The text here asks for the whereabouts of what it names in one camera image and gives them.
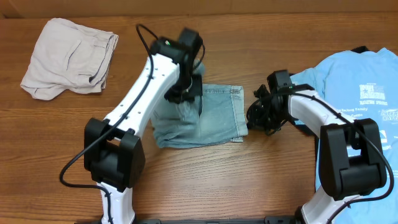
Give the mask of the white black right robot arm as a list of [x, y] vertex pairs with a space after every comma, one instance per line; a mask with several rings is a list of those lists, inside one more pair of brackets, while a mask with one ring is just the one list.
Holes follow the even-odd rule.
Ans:
[[369, 202], [369, 194], [394, 186], [384, 157], [377, 123], [337, 111], [308, 84], [295, 85], [287, 70], [274, 71], [255, 92], [246, 113], [248, 129], [270, 136], [286, 122], [300, 120], [319, 140], [321, 186], [294, 215], [265, 217], [265, 223], [331, 223], [353, 203]]

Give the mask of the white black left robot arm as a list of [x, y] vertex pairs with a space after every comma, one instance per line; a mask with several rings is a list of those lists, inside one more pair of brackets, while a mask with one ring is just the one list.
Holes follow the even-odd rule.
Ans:
[[194, 70], [203, 46], [197, 31], [184, 28], [177, 40], [159, 37], [149, 46], [142, 73], [123, 100], [104, 120], [85, 126], [84, 168], [102, 190], [100, 223], [134, 223], [132, 190], [146, 158], [144, 130], [162, 100], [181, 104], [202, 96], [202, 80]]

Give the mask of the light blue denim shorts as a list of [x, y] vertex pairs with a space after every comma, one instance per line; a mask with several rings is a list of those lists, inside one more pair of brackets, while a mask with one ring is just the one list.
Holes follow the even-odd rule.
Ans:
[[203, 95], [180, 104], [161, 99], [150, 117], [160, 148], [193, 148], [243, 142], [248, 135], [244, 89], [204, 84]]

